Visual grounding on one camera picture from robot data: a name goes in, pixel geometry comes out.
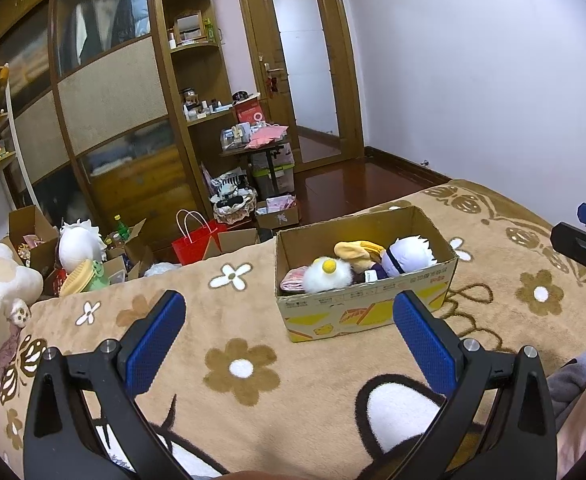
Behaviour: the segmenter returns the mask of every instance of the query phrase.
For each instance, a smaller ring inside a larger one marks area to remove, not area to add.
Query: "white flower print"
[[[84,303],[84,313],[75,321],[75,324],[80,326],[88,321],[89,325],[92,325],[95,322],[95,316],[93,314],[101,304],[100,301],[95,303],[95,305],[91,305],[88,301]]]
[[[224,274],[213,278],[209,282],[209,287],[219,288],[232,283],[235,290],[244,290],[246,288],[246,282],[240,276],[246,274],[252,268],[251,264],[242,264],[237,269],[233,269],[229,264],[226,264],[221,269]]]
[[[462,238],[453,238],[449,242],[449,244],[451,245],[451,248],[455,251],[455,254],[457,254],[463,262],[470,262],[471,260],[473,260],[473,256],[471,256],[470,253],[467,253],[467,251],[460,250],[462,245],[464,245],[464,240]]]

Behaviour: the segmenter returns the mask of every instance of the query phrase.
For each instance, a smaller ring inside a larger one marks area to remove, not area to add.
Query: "open cardboard box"
[[[248,247],[260,243],[260,237],[257,229],[243,229],[241,231],[222,231],[219,234],[219,245],[215,243],[213,237],[209,238],[209,243],[204,251],[203,260],[221,256],[222,254],[234,253],[242,247]]]
[[[368,240],[389,247],[397,238],[429,240],[438,264],[416,272],[317,294],[287,295],[279,283],[289,270],[334,256],[337,242]],[[424,212],[415,206],[346,216],[280,231],[275,249],[275,296],[293,342],[362,332],[393,323],[393,299],[413,290],[431,311],[442,307],[458,258]]]
[[[48,223],[37,207],[29,205],[9,213],[9,235],[2,240],[2,243],[12,248],[13,259],[17,256],[18,247],[25,243],[25,235],[37,235],[44,241],[30,250],[30,268],[47,277],[55,264],[55,248],[59,232]],[[23,265],[19,256],[16,261]]]
[[[266,202],[259,202],[256,210],[260,208],[266,208]],[[257,220],[257,225],[262,229],[279,229],[288,225],[298,224],[299,211],[297,210],[297,205],[294,205],[284,211],[266,213],[266,215],[255,213],[255,219]]]
[[[144,240],[142,240],[142,237],[140,236],[140,232],[142,232],[142,227],[144,227],[146,221],[147,219],[145,218],[131,228],[128,240],[124,242],[124,248],[116,248],[106,251],[106,258],[108,258],[109,261],[116,259],[122,254],[128,256],[131,263],[134,265],[131,272],[129,272],[129,275],[135,270],[135,267],[138,266],[138,275],[143,276],[144,273],[150,269],[155,260],[153,257],[153,251],[151,251],[151,248],[144,243]]]

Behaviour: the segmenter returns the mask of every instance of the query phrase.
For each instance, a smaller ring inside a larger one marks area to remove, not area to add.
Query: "green glass bottle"
[[[122,240],[124,240],[124,241],[128,240],[128,235],[129,235],[128,227],[126,227],[124,222],[122,222],[122,219],[119,215],[117,215],[115,217],[115,221],[118,223],[117,229],[118,229],[119,235],[122,237]]]

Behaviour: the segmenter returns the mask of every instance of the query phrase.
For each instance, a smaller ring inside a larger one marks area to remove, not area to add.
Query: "wooden floor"
[[[295,193],[307,225],[389,202],[431,187],[422,178],[365,157],[295,174]]]

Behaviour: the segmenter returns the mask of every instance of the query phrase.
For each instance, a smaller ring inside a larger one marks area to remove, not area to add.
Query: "beige blanket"
[[[549,224],[460,180],[374,209],[407,203],[422,208],[460,256],[438,311],[459,336],[502,351],[533,344],[547,372],[586,349],[586,270],[552,250]],[[259,469],[346,479],[374,459],[399,460],[442,399],[422,384],[394,326],[289,341],[273,298],[273,254],[270,241],[36,304],[2,381],[0,455],[23,475],[26,405],[45,346],[92,351],[174,289],[186,299],[187,320],[137,402],[191,474]],[[99,417],[92,399],[91,409]],[[110,429],[96,423],[112,456],[126,462]]]

